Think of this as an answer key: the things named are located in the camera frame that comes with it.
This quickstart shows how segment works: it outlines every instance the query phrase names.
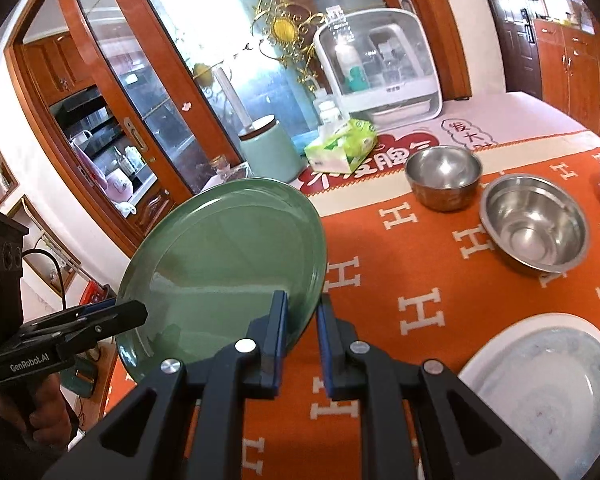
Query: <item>canister lid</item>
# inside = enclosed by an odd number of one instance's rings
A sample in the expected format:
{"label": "canister lid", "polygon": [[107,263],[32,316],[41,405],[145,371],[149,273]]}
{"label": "canister lid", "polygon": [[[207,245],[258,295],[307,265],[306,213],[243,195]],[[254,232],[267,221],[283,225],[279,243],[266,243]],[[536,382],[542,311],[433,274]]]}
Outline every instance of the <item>canister lid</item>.
{"label": "canister lid", "polygon": [[248,130],[241,131],[240,134],[238,134],[238,137],[240,137],[240,140],[253,139],[253,137],[257,137],[260,134],[269,131],[276,124],[278,124],[278,121],[276,120],[275,115],[261,117],[253,121],[253,124]]}

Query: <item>bolt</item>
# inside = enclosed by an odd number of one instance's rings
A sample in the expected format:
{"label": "bolt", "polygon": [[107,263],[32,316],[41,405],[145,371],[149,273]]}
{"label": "bolt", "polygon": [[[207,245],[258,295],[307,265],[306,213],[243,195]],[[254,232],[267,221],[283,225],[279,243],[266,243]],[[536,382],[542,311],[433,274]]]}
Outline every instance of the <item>bolt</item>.
{"label": "bolt", "polygon": [[248,354],[256,349],[256,342],[253,339],[240,339],[235,343],[235,349],[241,354]]}
{"label": "bolt", "polygon": [[160,370],[162,370],[167,375],[170,375],[180,370],[181,366],[182,363],[177,359],[165,359],[160,363]]}
{"label": "bolt", "polygon": [[354,354],[366,354],[369,352],[369,350],[371,350],[371,346],[369,346],[369,343],[365,343],[364,341],[354,341],[351,343],[351,345],[349,345],[349,349]]}
{"label": "bolt", "polygon": [[440,375],[445,370],[445,365],[435,359],[429,359],[424,363],[424,371],[431,375]]}

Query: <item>metal bowl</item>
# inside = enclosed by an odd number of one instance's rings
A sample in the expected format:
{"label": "metal bowl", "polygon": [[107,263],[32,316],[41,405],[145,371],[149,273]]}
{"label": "metal bowl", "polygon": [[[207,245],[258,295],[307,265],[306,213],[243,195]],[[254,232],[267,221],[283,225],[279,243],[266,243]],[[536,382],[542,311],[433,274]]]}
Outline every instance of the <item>metal bowl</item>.
{"label": "metal bowl", "polygon": [[567,272],[589,249],[589,227],[578,204],[537,176],[505,175],[489,184],[480,220],[507,263],[527,274]]}
{"label": "metal bowl", "polygon": [[421,204],[447,212],[464,209],[474,200],[482,164],[464,148],[432,146],[411,155],[404,171]]}

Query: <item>tissue package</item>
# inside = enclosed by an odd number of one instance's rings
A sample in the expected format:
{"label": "tissue package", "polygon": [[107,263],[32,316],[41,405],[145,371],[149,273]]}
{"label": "tissue package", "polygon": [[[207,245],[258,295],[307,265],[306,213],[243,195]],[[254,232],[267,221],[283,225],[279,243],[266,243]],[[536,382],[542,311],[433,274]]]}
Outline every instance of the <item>tissue package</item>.
{"label": "tissue package", "polygon": [[373,124],[352,119],[327,139],[315,139],[304,149],[314,171],[350,174],[376,145]]}

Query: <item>human hand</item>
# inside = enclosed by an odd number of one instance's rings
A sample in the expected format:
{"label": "human hand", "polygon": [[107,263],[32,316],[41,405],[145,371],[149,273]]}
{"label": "human hand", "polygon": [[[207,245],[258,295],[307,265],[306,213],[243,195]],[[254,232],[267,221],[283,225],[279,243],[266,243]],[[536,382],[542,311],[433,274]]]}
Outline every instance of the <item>human hand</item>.
{"label": "human hand", "polygon": [[[57,374],[49,375],[40,384],[36,390],[35,403],[36,411],[29,417],[31,425],[36,428],[33,440],[48,446],[68,446],[72,432],[71,421],[60,391],[60,378]],[[1,393],[0,416],[21,433],[26,433],[26,425],[15,403],[10,397]]]}

